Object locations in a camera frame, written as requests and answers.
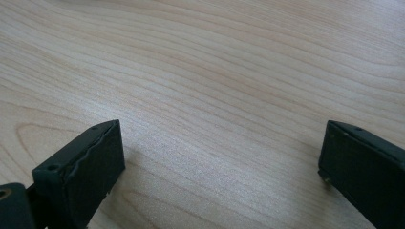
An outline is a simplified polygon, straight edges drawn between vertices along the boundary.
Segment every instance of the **screw hole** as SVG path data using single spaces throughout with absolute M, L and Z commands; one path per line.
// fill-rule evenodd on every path
M 56 170 L 57 168 L 59 168 L 59 165 L 50 165 L 50 166 L 48 166 L 48 170 L 49 171 L 53 171 L 53 170 Z
M 0 200 L 8 197 L 11 194 L 11 189 L 0 189 Z

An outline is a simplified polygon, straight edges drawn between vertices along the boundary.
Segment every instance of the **wooden table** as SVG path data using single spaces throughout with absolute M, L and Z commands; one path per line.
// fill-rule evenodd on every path
M 317 175 L 326 122 L 405 147 L 405 3 L 3 0 L 0 183 L 121 121 L 90 228 L 373 228 Z

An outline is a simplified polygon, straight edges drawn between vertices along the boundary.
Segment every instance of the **black plastic object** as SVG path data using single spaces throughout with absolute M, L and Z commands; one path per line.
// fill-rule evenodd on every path
M 19 216 L 10 215 L 0 216 L 0 228 L 85 228 L 124 169 L 119 121 L 98 124 L 36 167 L 34 184 L 25 194 L 22 185 L 11 189 L 30 206 L 31 214 L 24 215 L 35 226 L 20 227 L 13 221 Z M 10 197 L 7 206 L 0 199 L 1 213 L 16 202 Z
M 24 185 L 0 185 L 0 228 L 34 228 Z
M 329 121 L 319 175 L 376 228 L 405 228 L 403 149 L 361 128 Z

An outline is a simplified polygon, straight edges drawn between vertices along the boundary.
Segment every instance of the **wood grain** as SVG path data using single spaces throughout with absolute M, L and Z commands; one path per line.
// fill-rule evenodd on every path
M 0 183 L 121 121 L 90 228 L 373 228 L 317 172 L 329 119 L 405 147 L 405 3 L 0 1 Z

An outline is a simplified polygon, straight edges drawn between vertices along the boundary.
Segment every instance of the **dark green plastic piece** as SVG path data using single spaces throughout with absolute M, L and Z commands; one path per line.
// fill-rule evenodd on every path
M 403 149 L 361 128 L 329 121 L 319 175 L 376 228 L 405 228 Z

